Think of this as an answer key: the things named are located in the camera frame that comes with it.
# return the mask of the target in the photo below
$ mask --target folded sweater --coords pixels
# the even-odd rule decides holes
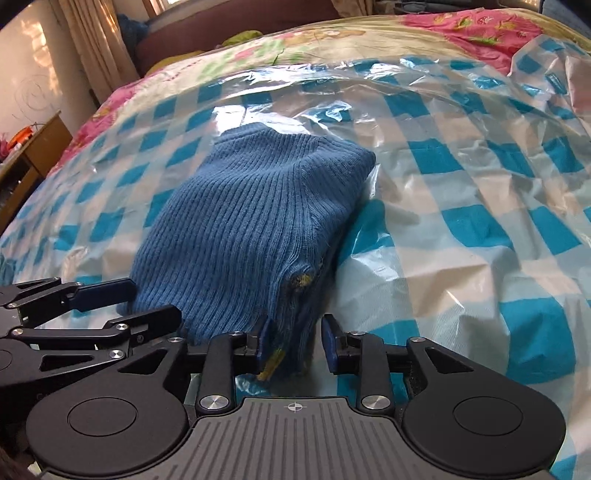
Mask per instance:
[[[262,124],[224,132],[141,245],[126,312],[173,304],[193,343],[248,331],[263,316],[263,356],[291,352],[300,364],[328,256],[374,164],[349,141]]]

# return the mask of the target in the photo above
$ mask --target curtain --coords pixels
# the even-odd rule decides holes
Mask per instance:
[[[120,86],[139,79],[121,38],[112,0],[60,0],[60,6],[101,103]]]
[[[371,15],[373,0],[332,0],[335,10],[343,18]]]

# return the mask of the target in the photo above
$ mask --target blue checkered pattern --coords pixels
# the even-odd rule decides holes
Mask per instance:
[[[263,122],[355,141],[378,166],[340,253],[332,312],[345,330],[399,344],[423,335],[542,391],[569,419],[553,472],[586,479],[591,105],[573,91],[586,86],[569,77],[577,66],[589,69],[590,57],[542,36],[509,77],[478,61],[409,57],[201,85],[121,118],[45,181],[0,253],[14,281],[122,277],[221,131]],[[73,312],[54,326],[97,327],[112,315]],[[299,393],[350,396],[350,380],[315,355],[320,390]]]

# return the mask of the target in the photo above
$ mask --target wooden desk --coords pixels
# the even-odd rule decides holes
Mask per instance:
[[[72,135],[58,112],[0,166],[0,234],[47,177],[70,141]]]

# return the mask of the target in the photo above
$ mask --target grooved plate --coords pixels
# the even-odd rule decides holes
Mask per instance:
[[[358,414],[344,398],[246,398],[234,413],[199,420],[173,456],[126,480],[460,478],[416,455],[390,420]]]

